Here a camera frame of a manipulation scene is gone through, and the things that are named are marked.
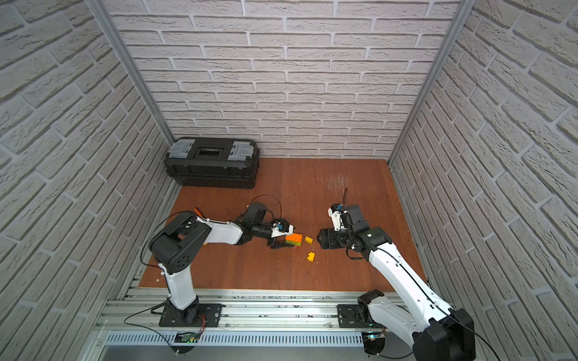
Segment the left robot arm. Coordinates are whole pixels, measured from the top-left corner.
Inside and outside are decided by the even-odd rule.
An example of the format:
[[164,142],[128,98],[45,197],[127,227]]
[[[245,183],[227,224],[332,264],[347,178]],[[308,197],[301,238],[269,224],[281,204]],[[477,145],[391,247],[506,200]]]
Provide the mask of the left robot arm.
[[234,221],[213,221],[193,211],[175,215],[167,226],[152,237],[148,249],[161,269],[169,290],[169,298],[163,307],[159,326],[205,326],[215,327],[221,308],[203,306],[194,290],[191,263],[203,245],[244,245],[254,238],[266,240],[272,249],[289,246],[277,238],[290,236],[294,226],[284,218],[264,220],[270,210],[265,204],[255,202]]

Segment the black plastic toolbox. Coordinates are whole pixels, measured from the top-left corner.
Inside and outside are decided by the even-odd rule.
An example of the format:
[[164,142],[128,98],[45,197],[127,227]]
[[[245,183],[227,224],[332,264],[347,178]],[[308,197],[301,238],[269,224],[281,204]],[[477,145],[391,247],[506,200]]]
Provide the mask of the black plastic toolbox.
[[166,173],[183,187],[252,189],[260,165],[255,141],[180,138],[168,150]]

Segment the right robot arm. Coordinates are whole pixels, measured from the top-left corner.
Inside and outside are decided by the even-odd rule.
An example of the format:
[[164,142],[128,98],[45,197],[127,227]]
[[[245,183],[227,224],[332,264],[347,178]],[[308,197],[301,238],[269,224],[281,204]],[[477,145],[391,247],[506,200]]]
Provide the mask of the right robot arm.
[[340,327],[384,327],[411,347],[417,360],[477,358],[472,317],[464,309],[454,310],[430,289],[382,228],[370,227],[358,205],[333,204],[328,214],[333,225],[318,235],[322,249],[360,253],[403,301],[395,305],[379,290],[364,293],[356,305],[338,306]]

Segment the orange lego brick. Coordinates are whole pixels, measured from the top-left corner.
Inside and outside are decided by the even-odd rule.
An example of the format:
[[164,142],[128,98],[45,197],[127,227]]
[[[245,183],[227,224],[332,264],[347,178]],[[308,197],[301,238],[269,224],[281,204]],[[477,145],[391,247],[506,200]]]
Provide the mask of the orange lego brick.
[[291,235],[286,235],[284,238],[284,242],[297,242],[297,243],[301,243],[302,244],[303,241],[303,236],[301,234],[291,234]]

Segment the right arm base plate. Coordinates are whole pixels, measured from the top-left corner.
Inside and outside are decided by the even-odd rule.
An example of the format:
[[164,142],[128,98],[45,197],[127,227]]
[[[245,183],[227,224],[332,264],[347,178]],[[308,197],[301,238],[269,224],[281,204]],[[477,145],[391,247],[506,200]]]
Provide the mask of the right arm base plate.
[[340,329],[382,329],[382,325],[365,316],[358,305],[337,305]]

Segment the aluminium rail frame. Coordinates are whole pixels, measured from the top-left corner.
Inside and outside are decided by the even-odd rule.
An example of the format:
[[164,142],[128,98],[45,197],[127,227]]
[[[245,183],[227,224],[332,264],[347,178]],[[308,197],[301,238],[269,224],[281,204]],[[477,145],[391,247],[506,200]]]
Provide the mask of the aluminium rail frame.
[[356,305],[358,292],[199,289],[200,304],[224,306],[218,327],[159,327],[168,293],[134,285],[109,301],[82,353],[103,359],[114,349],[129,359],[200,359],[226,347],[380,347],[382,329],[340,329],[337,305]]

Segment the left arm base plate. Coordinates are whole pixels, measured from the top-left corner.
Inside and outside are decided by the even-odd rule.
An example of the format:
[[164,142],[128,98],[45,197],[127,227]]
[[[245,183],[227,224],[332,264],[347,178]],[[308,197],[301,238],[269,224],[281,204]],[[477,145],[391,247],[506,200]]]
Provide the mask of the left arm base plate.
[[185,310],[171,302],[164,306],[159,327],[218,327],[224,306],[222,304],[193,304]]

